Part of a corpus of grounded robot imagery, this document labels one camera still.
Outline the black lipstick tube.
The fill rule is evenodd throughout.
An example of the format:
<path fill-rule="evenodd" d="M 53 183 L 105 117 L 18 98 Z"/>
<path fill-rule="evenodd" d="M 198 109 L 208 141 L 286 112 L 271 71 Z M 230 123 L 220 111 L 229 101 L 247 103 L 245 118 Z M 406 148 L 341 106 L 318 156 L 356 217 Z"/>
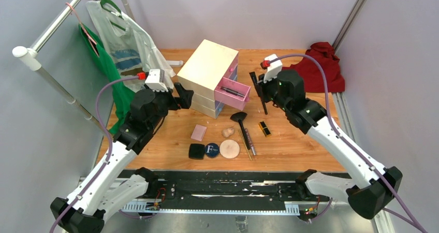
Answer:
<path fill-rule="evenodd" d="M 261 104 L 262 104 L 262 107 L 264 110 L 264 114 L 268 115 L 268 111 L 267 111 L 266 103 L 264 101 L 264 96 L 263 96 L 262 90 L 261 90 L 261 94 L 262 94 L 262 98 L 260 98 L 260 101 L 261 101 Z"/>

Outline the black mascara tube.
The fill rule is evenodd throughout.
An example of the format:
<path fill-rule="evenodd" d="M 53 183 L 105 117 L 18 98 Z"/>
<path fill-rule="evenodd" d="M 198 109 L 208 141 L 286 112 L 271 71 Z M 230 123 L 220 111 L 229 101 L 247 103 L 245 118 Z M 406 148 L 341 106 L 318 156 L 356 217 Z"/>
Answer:
<path fill-rule="evenodd" d="M 227 93 L 229 93 L 229 94 L 232 94 L 232 95 L 235 95 L 235 96 L 238 96 L 238 97 L 242 97 L 242 98 L 245 97 L 244 94 L 242 94 L 242 93 L 240 93 L 240 92 L 238 92 L 238 91 L 235 91 L 235 90 L 233 90 L 233 89 L 230 89 L 230 88 L 224 87 L 224 86 L 221 86 L 220 89 L 221 89 L 222 91 L 225 91 L 225 92 L 227 92 Z"/>

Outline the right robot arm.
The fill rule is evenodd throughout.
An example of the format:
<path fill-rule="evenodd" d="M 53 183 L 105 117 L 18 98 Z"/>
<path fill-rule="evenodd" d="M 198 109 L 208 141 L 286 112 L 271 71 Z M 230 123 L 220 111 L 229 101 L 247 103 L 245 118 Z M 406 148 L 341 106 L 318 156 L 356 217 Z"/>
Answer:
<path fill-rule="evenodd" d="M 276 78 L 249 73 L 263 104 L 272 102 L 282 109 L 291 125 L 322 145 L 348 172 L 349 178 L 323 174 L 314 169 L 295 180 L 296 194 L 302 200 L 321 195 L 346 202 L 361 217 L 374 218 L 394 199 L 402 172 L 386 168 L 346 137 L 327 110 L 306 97 L 304 81 L 294 70 L 282 70 Z"/>

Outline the white mini drawer cabinet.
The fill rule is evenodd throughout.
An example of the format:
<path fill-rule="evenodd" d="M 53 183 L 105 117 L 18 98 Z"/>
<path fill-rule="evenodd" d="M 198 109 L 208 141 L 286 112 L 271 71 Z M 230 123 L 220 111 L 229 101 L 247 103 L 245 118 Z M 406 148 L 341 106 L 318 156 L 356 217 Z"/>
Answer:
<path fill-rule="evenodd" d="M 204 39 L 177 73 L 186 90 L 194 91 L 191 109 L 216 119 L 224 104 L 215 99 L 223 78 L 235 77 L 239 51 Z"/>

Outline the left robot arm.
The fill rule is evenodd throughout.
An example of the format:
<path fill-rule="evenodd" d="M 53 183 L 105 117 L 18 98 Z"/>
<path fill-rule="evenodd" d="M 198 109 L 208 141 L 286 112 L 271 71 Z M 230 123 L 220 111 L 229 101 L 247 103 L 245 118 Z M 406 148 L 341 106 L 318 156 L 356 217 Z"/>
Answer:
<path fill-rule="evenodd" d="M 175 83 L 173 90 L 156 91 L 149 84 L 134 95 L 130 111 L 119 131 L 109 139 L 109 148 L 85 180 L 66 198 L 56 197 L 50 209 L 56 226 L 67 232 L 101 232 L 105 223 L 139 196 L 158 193 L 154 172 L 142 167 L 117 188 L 109 190 L 124 168 L 155 136 L 170 110 L 189 109 L 194 91 Z"/>

